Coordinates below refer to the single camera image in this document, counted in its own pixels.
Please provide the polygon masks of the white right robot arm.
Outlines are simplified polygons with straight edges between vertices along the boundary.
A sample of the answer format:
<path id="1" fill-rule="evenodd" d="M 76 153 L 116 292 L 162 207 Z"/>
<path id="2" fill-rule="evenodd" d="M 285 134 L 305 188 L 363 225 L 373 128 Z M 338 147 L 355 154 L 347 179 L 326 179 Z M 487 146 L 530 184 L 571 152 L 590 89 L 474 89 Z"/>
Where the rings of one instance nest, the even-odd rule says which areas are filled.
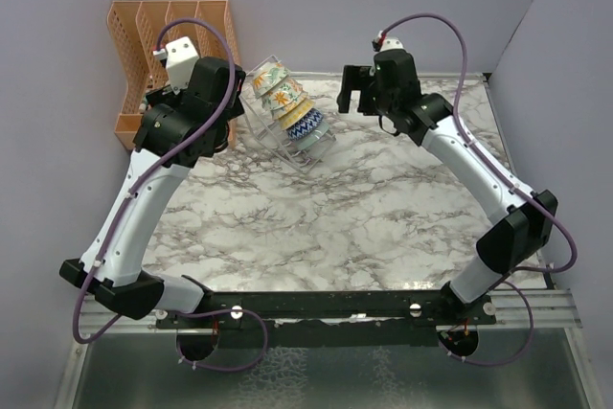
<path id="1" fill-rule="evenodd" d="M 464 124 L 455 122 L 451 103 L 438 93 L 422 92 L 415 61 L 405 50 L 377 53 L 371 66 L 345 66 L 339 112 L 349 111 L 352 92 L 359 94 L 359 113 L 390 120 L 396 135 L 407 135 L 445 164 L 492 225 L 477 240 L 475 257 L 442 289 L 442 317 L 461 324 L 473 314 L 475 301 L 548 242 L 552 222 L 543 214 L 556 212 L 557 199 L 549 191 L 535 193 L 508 170 L 496 177 L 486 165 L 494 157 L 479 158 L 478 142 L 462 138 Z"/>

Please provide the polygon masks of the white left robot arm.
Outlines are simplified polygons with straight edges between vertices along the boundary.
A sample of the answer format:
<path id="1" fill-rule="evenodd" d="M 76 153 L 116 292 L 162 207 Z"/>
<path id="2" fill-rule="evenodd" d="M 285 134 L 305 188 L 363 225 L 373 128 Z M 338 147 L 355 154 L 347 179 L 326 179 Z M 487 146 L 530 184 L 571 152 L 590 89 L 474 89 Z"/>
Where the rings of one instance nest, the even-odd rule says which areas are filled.
<path id="1" fill-rule="evenodd" d="M 151 275 L 143 267 L 148 242 L 178 186 L 202 157 L 229 144 L 229 123 L 243 114 L 245 73 L 218 57 L 166 62 L 186 79 L 147 96 L 149 108 L 136 132 L 125 180 L 88 249 L 59 269 L 60 277 L 90 293 L 110 311 L 141 319 L 161 308 L 178 310 L 197 328 L 211 318 L 206 290 L 185 278 Z"/>

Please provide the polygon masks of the blue yellow floral bowl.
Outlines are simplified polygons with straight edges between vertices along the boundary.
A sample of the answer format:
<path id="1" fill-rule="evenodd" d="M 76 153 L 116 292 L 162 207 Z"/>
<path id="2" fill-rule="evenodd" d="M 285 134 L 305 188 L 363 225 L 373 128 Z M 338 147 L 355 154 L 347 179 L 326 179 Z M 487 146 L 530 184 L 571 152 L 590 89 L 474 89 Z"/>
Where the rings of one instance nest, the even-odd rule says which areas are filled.
<path id="1" fill-rule="evenodd" d="M 300 102 L 302 102 L 305 99 L 309 99 L 309 96 L 308 96 L 307 92 L 301 92 L 299 94 L 298 98 L 295 101 L 292 101 L 292 102 L 286 104 L 282 108 L 278 108 L 278 109 L 273 110 L 271 112 L 272 118 L 274 120 L 279 120 L 282 117 L 282 115 L 284 115 L 287 112 L 289 112 L 291 109 L 296 107 Z"/>

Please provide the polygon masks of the red patterned bowl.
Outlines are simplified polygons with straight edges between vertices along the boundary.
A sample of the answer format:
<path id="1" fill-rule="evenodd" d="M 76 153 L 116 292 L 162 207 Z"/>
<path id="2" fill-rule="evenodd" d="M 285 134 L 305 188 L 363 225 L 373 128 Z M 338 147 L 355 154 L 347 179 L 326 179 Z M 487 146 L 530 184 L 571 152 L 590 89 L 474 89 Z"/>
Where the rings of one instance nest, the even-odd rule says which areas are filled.
<path id="1" fill-rule="evenodd" d="M 298 141 L 306 137 L 324 120 L 323 114 L 316 108 L 310 109 L 296 124 L 286 130 L 291 141 Z"/>

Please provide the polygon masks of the orange flower bowl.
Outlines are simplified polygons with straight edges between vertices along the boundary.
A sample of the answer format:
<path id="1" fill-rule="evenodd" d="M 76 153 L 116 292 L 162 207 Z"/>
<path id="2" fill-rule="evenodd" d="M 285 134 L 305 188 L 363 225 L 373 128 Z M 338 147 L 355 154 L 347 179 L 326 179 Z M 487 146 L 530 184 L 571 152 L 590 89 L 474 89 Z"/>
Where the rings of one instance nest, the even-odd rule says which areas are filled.
<path id="1" fill-rule="evenodd" d="M 302 94 L 302 84 L 292 77 L 285 77 L 261 96 L 261 105 L 266 110 L 280 110 L 297 102 Z"/>
<path id="2" fill-rule="evenodd" d="M 267 61 L 258 68 L 252 78 L 252 87 L 256 98 L 272 90 L 283 79 L 290 76 L 289 70 L 278 61 Z"/>

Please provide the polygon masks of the plain teal bowl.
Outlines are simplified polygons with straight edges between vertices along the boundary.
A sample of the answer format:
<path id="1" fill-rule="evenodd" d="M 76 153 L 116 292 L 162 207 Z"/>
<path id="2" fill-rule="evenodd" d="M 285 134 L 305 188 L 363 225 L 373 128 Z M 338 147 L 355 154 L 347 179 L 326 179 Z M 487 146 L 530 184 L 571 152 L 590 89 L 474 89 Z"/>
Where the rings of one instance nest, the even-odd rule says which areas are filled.
<path id="1" fill-rule="evenodd" d="M 322 141 L 329 134 L 329 124 L 322 121 L 307 136 L 295 141 L 292 146 L 296 151 L 306 151 Z"/>

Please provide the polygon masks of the yellow sun blue bowl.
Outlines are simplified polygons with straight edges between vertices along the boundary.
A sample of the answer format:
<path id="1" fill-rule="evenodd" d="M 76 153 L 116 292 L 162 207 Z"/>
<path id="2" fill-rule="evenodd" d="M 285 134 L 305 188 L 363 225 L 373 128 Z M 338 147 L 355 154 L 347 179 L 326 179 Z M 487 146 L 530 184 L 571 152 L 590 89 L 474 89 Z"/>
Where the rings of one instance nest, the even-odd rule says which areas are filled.
<path id="1" fill-rule="evenodd" d="M 286 130 L 296 125 L 314 107 L 315 103 L 305 99 L 278 120 L 281 129 Z"/>

